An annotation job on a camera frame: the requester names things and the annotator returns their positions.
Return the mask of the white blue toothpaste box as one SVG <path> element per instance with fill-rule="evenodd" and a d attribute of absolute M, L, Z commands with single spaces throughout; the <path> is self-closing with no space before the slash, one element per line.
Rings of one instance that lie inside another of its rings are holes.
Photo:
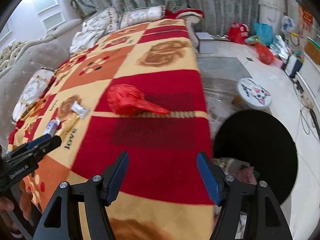
<path fill-rule="evenodd" d="M 51 137 L 53 137 L 58 129 L 58 126 L 60 125 L 60 120 L 59 119 L 53 119 L 50 120 L 50 122 L 48 123 L 48 125 L 46 126 L 43 135 L 50 135 Z"/>

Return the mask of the white sachet packet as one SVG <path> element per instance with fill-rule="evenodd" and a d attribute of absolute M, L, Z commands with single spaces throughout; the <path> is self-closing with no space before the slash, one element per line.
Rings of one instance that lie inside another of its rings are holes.
<path fill-rule="evenodd" d="M 90 112 L 89 108 L 82 107 L 80 103 L 77 101 L 74 101 L 72 106 L 71 106 L 71 111 L 76 113 L 80 119 L 84 119 Z"/>

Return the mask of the black round trash bin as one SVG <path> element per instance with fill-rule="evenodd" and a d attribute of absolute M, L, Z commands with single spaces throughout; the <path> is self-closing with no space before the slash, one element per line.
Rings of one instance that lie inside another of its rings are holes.
<path fill-rule="evenodd" d="M 228 117 L 212 142 L 213 157 L 249 163 L 268 183 L 279 204 L 293 190 L 298 173 L 297 148 L 286 127 L 272 114 L 243 110 Z"/>

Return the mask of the white bolster pillow left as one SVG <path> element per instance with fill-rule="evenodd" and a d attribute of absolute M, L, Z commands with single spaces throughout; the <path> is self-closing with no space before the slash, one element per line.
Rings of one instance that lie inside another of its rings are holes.
<path fill-rule="evenodd" d="M 49 81 L 54 75 L 54 71 L 49 68 L 40 68 L 30 78 L 28 83 L 25 85 L 22 93 L 16 103 L 14 110 L 11 115 L 13 123 L 18 122 L 24 113 L 33 105 L 44 90 L 48 87 Z"/>

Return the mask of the white bolster pillow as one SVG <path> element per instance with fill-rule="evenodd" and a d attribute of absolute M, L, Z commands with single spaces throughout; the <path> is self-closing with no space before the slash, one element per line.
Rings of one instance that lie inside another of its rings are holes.
<path fill-rule="evenodd" d="M 48 87 L 49 81 L 54 75 L 54 71 L 49 68 L 40 68 L 30 78 L 28 83 L 25 85 L 22 93 L 16 103 L 14 110 L 11 115 L 13 123 L 18 122 L 24 113 L 33 105 L 44 90 Z"/>
<path fill-rule="evenodd" d="M 133 25 L 161 20 L 165 15 L 166 7 L 158 5 L 155 7 L 137 8 L 124 12 L 119 20 L 119 29 Z"/>

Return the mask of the red orange patterned blanket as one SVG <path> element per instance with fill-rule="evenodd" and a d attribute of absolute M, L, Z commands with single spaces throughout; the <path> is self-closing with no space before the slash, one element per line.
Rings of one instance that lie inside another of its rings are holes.
<path fill-rule="evenodd" d="M 169 114 L 114 114 L 112 85 L 138 88 Z M 90 109 L 80 119 L 74 101 Z M 196 166 L 210 153 L 206 103 L 196 55 L 184 20 L 159 20 L 121 29 L 66 60 L 53 83 L 9 137 L 10 149 L 40 137 L 59 119 L 62 145 L 25 178 L 33 203 L 44 210 L 58 184 L 77 184 L 103 172 L 121 151 L 129 168 L 107 208 L 121 239 L 208 239 L 213 204 Z"/>

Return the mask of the cat face round stool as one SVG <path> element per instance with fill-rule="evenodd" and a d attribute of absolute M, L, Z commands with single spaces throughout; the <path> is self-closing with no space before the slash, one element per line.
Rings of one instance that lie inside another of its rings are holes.
<path fill-rule="evenodd" d="M 265 110 L 272 103 L 268 90 L 257 84 L 252 78 L 242 78 L 237 84 L 238 96 L 252 109 Z"/>

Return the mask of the white folded quilt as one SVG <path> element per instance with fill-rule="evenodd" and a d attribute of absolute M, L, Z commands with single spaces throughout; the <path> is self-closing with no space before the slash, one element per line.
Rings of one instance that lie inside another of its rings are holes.
<path fill-rule="evenodd" d="M 98 12 L 82 23 L 81 31 L 72 39 L 69 52 L 71 55 L 92 48 L 102 37 L 117 30 L 118 12 L 112 6 Z"/>

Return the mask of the white bolster pillow far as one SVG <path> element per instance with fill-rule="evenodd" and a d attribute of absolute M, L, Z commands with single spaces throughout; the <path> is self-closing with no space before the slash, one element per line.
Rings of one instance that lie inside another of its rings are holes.
<path fill-rule="evenodd" d="M 119 20 L 119 29 L 133 25 L 161 20 L 165 15 L 166 7 L 158 5 L 155 7 L 137 8 L 124 12 Z"/>

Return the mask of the red plastic floor bag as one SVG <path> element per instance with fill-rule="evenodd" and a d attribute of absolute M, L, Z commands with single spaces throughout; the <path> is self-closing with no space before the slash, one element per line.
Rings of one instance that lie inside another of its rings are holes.
<path fill-rule="evenodd" d="M 270 65 L 274 62 L 274 55 L 273 53 L 267 48 L 267 46 L 261 44 L 261 43 L 256 43 L 255 45 L 257 54 L 259 56 L 259 60 L 267 65 Z"/>

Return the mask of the teal shopping bag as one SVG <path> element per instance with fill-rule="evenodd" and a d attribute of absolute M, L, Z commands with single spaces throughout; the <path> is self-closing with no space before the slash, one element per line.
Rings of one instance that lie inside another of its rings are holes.
<path fill-rule="evenodd" d="M 264 23 L 253 24 L 255 34 L 259 37 L 261 43 L 269 46 L 273 42 L 273 28 L 272 26 Z"/>

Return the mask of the red gift bag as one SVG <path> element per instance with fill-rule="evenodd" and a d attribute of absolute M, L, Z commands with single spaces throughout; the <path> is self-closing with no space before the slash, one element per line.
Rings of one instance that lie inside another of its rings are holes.
<path fill-rule="evenodd" d="M 249 37 L 249 28 L 243 23 L 232 23 L 228 31 L 228 39 L 231 42 L 245 44 L 245 40 Z"/>

